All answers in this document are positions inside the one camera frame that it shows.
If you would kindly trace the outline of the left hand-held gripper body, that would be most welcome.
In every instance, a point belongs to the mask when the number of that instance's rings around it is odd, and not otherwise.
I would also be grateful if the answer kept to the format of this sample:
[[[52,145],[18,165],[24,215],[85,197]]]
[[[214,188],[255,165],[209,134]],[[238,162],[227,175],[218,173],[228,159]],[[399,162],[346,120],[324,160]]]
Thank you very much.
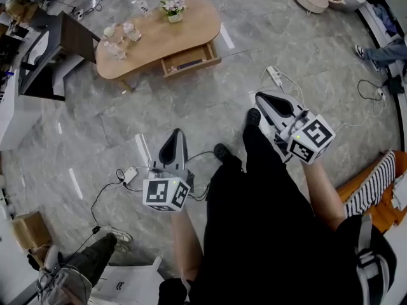
[[[158,212],[180,212],[194,190],[194,178],[187,168],[165,168],[154,161],[143,180],[142,204]]]

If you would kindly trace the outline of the wooden drawer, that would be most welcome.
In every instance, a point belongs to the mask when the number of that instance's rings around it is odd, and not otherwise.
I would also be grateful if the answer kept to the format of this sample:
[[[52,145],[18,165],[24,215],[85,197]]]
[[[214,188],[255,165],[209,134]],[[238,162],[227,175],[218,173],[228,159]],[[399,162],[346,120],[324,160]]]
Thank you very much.
[[[184,64],[186,62],[202,59],[203,62],[192,67],[177,70],[173,73],[169,72],[169,69],[174,66],[177,68],[178,65]],[[188,50],[169,55],[161,59],[161,65],[164,72],[165,78],[172,78],[179,76],[181,74],[202,69],[205,67],[210,67],[217,65],[221,62],[221,58],[218,57],[216,49],[212,41],[202,44],[200,46],[190,48]]]

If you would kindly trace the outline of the person's right forearm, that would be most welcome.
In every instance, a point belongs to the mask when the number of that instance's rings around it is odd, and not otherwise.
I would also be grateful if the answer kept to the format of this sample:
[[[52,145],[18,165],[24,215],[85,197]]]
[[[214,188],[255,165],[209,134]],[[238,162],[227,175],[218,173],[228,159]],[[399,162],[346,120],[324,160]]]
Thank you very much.
[[[320,161],[302,163],[310,203],[315,216],[331,230],[336,231],[345,220],[343,203],[330,182]]]

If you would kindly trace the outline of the person's left forearm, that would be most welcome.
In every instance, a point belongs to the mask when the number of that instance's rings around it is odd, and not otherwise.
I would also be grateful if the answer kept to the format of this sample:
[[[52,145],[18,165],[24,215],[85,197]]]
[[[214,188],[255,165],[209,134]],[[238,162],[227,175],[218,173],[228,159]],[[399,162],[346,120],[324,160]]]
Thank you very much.
[[[197,233],[186,209],[172,213],[170,218],[177,267],[187,280],[194,281],[204,258]]]

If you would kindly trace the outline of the wooden coffee table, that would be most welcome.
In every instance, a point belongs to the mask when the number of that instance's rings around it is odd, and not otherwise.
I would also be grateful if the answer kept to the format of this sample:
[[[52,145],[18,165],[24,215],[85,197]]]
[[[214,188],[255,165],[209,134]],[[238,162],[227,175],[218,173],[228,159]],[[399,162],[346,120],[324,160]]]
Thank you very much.
[[[118,60],[110,55],[104,42],[96,50],[96,66],[99,75],[105,79],[123,83],[134,72],[144,71],[161,59],[190,48],[206,44],[220,33],[221,19],[214,5],[208,0],[186,0],[187,9],[183,20],[170,23],[160,8],[152,10],[149,17],[137,16],[129,19],[141,32],[140,40],[124,39],[119,47],[126,52],[126,58]]]

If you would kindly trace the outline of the white power strip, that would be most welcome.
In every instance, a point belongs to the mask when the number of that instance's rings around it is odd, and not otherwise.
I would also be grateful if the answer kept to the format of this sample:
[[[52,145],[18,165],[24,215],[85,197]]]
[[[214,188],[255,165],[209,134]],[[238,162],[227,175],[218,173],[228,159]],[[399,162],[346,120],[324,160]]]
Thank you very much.
[[[271,77],[271,79],[274,82],[275,86],[282,89],[282,81],[280,79],[281,72],[279,70],[277,70],[274,66],[268,66],[266,68],[266,72]]]

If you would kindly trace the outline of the white power adapter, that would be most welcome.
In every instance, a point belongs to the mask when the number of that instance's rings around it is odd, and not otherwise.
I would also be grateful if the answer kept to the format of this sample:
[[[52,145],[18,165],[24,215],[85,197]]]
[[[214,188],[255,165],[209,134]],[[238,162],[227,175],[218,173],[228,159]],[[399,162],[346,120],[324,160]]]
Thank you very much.
[[[138,175],[136,167],[131,166],[125,173],[123,178],[123,185],[128,185]]]

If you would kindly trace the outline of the black white striped cloth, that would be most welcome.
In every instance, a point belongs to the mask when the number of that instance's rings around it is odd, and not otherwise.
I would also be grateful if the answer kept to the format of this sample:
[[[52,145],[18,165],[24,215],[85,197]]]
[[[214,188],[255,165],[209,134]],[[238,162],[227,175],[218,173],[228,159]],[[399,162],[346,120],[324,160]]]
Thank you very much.
[[[345,203],[346,217],[362,215],[370,207],[379,204],[383,192],[395,178],[396,155],[394,151],[388,151]]]

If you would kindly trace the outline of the dark blue book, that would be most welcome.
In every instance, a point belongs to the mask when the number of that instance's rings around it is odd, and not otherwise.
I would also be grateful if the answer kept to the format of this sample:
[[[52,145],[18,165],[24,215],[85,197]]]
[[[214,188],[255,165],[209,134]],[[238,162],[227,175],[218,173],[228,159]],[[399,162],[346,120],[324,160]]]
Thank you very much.
[[[182,70],[182,69],[186,69],[186,68],[192,67],[192,66],[197,65],[197,64],[200,64],[200,63],[202,63],[202,62],[203,62],[202,59],[198,59],[198,60],[186,62],[186,63],[184,63],[184,64],[178,65],[178,66],[177,66],[177,70],[180,71],[180,70]]]

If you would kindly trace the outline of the white paper box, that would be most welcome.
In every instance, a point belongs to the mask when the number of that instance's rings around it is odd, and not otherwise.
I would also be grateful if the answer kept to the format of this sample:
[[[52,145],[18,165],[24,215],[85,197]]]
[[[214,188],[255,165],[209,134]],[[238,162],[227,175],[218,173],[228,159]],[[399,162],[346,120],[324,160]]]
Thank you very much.
[[[161,262],[156,257],[148,266],[107,266],[88,305],[158,305]]]

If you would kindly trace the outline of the orange sofa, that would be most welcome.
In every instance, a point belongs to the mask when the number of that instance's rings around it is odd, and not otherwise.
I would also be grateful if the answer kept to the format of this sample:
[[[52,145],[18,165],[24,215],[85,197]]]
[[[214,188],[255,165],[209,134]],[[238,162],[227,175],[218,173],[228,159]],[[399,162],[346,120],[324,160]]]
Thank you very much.
[[[393,183],[383,192],[382,200],[379,204],[370,207],[362,215],[370,215],[373,225],[378,228],[381,233],[385,233],[394,225],[400,225],[401,221],[407,215],[407,207],[401,209],[396,205],[396,198],[393,196],[396,181],[398,179],[407,179],[407,152],[394,151],[396,155],[396,178]],[[345,205],[350,196],[359,188],[362,182],[368,177],[370,172],[385,156],[382,154],[370,166],[365,168],[361,173],[357,174],[353,179],[337,189],[340,199]]]

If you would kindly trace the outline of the cardboard box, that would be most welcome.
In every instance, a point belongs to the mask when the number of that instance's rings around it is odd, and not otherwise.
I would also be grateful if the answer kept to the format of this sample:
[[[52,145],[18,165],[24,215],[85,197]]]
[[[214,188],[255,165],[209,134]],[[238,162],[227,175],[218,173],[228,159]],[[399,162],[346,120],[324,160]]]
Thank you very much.
[[[52,242],[51,234],[40,212],[32,212],[15,217],[13,233],[23,250],[41,248]]]

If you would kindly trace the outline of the dark brown desk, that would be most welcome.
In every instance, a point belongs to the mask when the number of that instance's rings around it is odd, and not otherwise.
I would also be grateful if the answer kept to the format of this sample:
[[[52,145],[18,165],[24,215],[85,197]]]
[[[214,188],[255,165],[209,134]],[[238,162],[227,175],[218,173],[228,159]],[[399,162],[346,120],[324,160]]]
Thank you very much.
[[[60,13],[22,57],[19,94],[64,101],[64,78],[83,61],[96,63],[95,43],[99,41],[77,20]]]

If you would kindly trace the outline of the upright clear water bottle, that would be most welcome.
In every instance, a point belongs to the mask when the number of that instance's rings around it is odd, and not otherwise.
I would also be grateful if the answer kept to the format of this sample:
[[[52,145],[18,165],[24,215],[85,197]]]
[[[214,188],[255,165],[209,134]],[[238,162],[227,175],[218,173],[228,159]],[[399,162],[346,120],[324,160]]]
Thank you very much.
[[[151,9],[146,0],[135,0],[135,4],[145,17],[149,17],[151,15]]]

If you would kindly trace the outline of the white cabinet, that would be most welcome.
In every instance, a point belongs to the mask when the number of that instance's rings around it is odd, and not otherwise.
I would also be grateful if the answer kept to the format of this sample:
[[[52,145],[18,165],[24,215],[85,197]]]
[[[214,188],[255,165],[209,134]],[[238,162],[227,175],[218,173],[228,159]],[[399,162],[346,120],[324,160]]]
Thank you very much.
[[[16,149],[42,113],[42,101],[19,94],[20,70],[15,69],[0,101],[0,151]]]

